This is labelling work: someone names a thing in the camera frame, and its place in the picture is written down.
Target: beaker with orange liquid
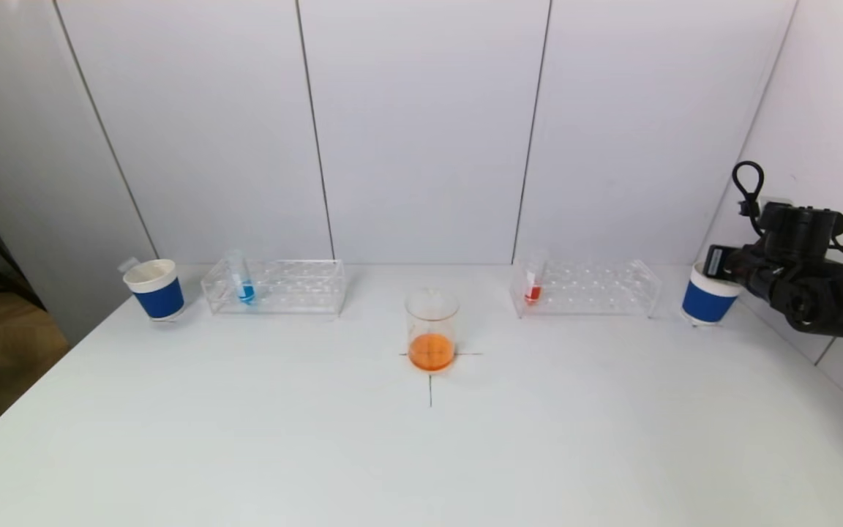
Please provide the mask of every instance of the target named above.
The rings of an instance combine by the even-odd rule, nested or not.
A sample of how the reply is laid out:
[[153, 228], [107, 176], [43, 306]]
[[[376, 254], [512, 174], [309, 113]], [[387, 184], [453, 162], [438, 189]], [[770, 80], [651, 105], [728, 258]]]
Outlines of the beaker with orange liquid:
[[454, 294], [435, 288], [405, 298], [408, 317], [408, 360], [419, 370], [435, 373], [454, 361], [454, 315], [460, 308]]

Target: white wall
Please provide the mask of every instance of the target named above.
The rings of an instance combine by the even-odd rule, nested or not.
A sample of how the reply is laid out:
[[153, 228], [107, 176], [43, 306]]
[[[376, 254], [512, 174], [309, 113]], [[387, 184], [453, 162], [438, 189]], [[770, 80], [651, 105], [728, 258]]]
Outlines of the white wall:
[[519, 249], [692, 261], [794, 0], [555, 0]]
[[330, 258], [294, 0], [61, 0], [158, 253]]
[[[742, 158], [766, 172], [763, 195], [843, 213], [843, 1], [800, 0]], [[755, 241], [749, 221], [736, 214], [740, 199], [729, 186], [707, 243]], [[812, 360], [831, 341], [796, 333], [760, 301], [747, 303]], [[843, 340], [820, 366], [843, 388]]]
[[71, 343], [154, 257], [50, 2], [0, 2], [0, 234]]
[[337, 256], [507, 264], [548, 0], [305, 0]]

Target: blue and white cup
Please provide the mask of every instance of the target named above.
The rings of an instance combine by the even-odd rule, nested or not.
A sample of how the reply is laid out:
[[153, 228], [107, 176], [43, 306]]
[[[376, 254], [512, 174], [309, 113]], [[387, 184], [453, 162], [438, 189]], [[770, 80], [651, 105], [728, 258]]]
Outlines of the blue and white cup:
[[699, 261], [692, 266], [692, 276], [689, 278], [689, 289], [685, 291], [685, 300], [682, 301], [682, 311], [698, 326], [717, 324], [727, 314], [742, 290], [740, 284], [706, 277], [705, 263]]
[[170, 320], [184, 310], [184, 294], [174, 261], [145, 261], [123, 274], [123, 281], [151, 320]]

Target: test tube with blue liquid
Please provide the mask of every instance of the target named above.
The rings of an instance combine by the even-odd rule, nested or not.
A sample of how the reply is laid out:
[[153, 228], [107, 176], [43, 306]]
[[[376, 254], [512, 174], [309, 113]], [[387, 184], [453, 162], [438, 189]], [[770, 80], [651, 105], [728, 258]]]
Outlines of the test tube with blue liquid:
[[230, 266], [230, 276], [240, 302], [252, 306], [255, 302], [255, 288], [252, 285], [252, 278], [249, 276], [249, 268], [245, 263], [243, 251], [227, 251], [227, 265]]

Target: wooden floor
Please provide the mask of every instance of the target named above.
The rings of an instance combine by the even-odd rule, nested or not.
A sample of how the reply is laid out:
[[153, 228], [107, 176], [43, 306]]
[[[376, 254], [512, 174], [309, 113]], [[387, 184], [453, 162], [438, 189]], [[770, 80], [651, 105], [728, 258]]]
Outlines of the wooden floor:
[[0, 416], [69, 349], [49, 314], [0, 293]]

